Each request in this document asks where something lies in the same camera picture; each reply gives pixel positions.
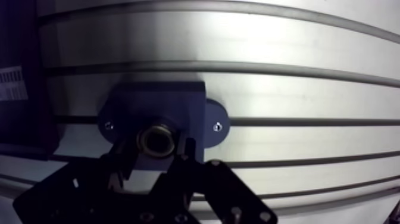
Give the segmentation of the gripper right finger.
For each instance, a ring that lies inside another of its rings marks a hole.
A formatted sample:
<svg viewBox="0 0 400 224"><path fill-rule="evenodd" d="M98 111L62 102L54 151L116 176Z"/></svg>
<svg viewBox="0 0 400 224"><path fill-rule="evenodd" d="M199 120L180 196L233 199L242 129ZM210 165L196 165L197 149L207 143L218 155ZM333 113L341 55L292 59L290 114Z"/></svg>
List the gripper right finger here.
<svg viewBox="0 0 400 224"><path fill-rule="evenodd" d="M154 223L199 223L190 212L195 193L202 194L222 223L277 223L278 217L220 160L195 160L196 141L187 138L151 190Z"/></svg>

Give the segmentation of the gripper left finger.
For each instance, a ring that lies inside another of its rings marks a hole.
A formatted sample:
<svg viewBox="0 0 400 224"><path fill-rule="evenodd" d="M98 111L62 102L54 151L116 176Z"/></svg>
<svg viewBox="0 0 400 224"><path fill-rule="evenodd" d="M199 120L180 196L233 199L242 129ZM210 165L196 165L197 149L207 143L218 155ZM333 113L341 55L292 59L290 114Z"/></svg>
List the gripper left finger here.
<svg viewBox="0 0 400 224"><path fill-rule="evenodd" d="M124 189L138 159L133 138L100 158L74 159L18 196L23 223L150 223L145 196Z"/></svg>

